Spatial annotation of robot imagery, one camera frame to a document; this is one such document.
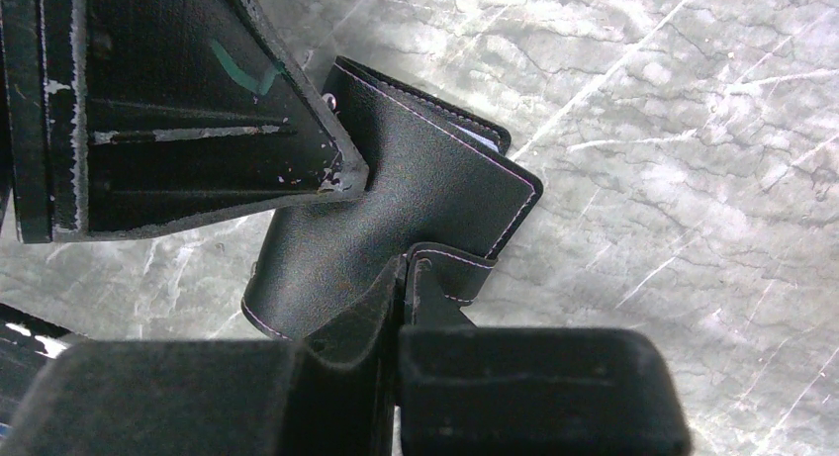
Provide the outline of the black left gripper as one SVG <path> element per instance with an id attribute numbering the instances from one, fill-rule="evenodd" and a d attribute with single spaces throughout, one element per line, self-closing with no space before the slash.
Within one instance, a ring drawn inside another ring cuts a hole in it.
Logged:
<path id="1" fill-rule="evenodd" d="M 258 0 L 1 0 L 24 243 L 352 200 L 368 166 Z"/>

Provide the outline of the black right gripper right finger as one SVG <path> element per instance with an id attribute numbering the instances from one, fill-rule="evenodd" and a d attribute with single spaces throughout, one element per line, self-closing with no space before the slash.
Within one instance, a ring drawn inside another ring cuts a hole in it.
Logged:
<path id="1" fill-rule="evenodd" d="M 409 268 L 399 333 L 407 455 L 688 455 L 691 433 L 666 361 L 611 327 L 486 327 Z"/>

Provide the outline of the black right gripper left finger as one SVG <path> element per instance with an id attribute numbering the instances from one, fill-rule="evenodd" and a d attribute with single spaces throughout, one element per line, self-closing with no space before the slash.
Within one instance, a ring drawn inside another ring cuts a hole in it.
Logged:
<path id="1" fill-rule="evenodd" d="M 37 375 L 5 455 L 387 455 L 400 257 L 306 340 L 88 341 Z"/>

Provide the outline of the black card holder wallet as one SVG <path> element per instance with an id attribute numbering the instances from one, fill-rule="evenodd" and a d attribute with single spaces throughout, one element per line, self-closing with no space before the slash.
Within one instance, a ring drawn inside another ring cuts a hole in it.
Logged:
<path id="1" fill-rule="evenodd" d="M 508 158 L 510 133 L 344 56 L 324 91 L 369 166 L 366 191 L 274 214 L 244 317 L 271 338 L 309 336 L 396 257 L 430 265 L 445 301 L 472 304 L 543 192 Z"/>

